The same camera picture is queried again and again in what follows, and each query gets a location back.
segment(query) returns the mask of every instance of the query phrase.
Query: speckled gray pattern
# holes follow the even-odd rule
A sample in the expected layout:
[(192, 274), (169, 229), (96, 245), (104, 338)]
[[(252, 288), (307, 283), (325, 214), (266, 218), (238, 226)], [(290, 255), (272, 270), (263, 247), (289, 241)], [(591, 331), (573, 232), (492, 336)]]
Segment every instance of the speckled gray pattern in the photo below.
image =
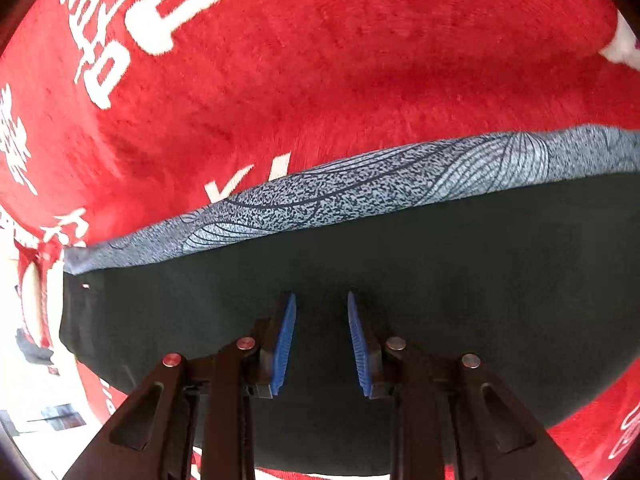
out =
[(411, 144), (290, 174), (88, 248), (65, 250), (81, 274), (162, 262), (272, 233), (445, 200), (607, 173), (640, 171), (640, 132), (587, 124)]

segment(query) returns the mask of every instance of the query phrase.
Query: gray patterned fabric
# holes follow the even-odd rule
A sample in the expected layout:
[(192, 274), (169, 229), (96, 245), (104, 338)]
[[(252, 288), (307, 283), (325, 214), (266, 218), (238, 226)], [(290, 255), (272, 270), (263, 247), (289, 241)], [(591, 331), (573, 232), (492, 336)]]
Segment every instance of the gray patterned fabric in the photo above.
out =
[(162, 262), (282, 231), (494, 191), (640, 170), (640, 132), (584, 125), (510, 132), (364, 153), (290, 174), (88, 248), (65, 250), (81, 274)]

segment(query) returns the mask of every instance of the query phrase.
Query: silver rivet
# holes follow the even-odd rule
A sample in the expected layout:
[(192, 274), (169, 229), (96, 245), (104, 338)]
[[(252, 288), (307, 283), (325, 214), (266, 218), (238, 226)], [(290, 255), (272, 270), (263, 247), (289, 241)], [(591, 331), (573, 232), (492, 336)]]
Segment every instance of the silver rivet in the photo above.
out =
[(404, 350), (405, 346), (406, 341), (398, 336), (393, 336), (386, 340), (386, 347), (389, 348), (389, 350), (400, 351)]
[(480, 363), (480, 358), (476, 354), (464, 354), (462, 356), (462, 364), (467, 368), (478, 368)]
[(162, 358), (162, 364), (168, 368), (179, 365), (180, 361), (182, 361), (180, 354), (167, 354)]
[(253, 337), (241, 337), (238, 339), (236, 346), (241, 350), (251, 350), (255, 346), (255, 339)]

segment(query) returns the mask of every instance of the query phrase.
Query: screw head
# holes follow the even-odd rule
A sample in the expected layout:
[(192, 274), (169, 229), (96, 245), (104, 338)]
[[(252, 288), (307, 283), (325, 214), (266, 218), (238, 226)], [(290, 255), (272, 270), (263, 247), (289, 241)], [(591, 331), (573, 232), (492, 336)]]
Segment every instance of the screw head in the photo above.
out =
[(167, 354), (162, 358), (162, 364), (168, 368), (179, 365), (180, 361), (182, 361), (180, 354)]
[(241, 350), (251, 350), (255, 346), (255, 339), (253, 337), (241, 337), (238, 339), (236, 346)]
[(476, 354), (464, 354), (462, 356), (462, 364), (466, 368), (478, 368), (482, 361)]
[(386, 347), (389, 348), (389, 350), (404, 350), (406, 341), (401, 337), (393, 336), (386, 340)]

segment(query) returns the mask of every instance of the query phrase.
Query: red and white cloth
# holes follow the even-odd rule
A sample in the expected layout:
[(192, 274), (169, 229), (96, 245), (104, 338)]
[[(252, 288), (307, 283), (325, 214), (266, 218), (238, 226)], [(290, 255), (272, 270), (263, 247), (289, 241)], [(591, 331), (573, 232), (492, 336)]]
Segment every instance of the red and white cloth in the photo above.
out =
[[(344, 156), (640, 128), (636, 46), (610, 0), (37, 0), (0, 58), (2, 214), (45, 276), (59, 246)], [(106, 420), (122, 397), (81, 374)], [(638, 433), (639, 384), (552, 430), (586, 479)]]

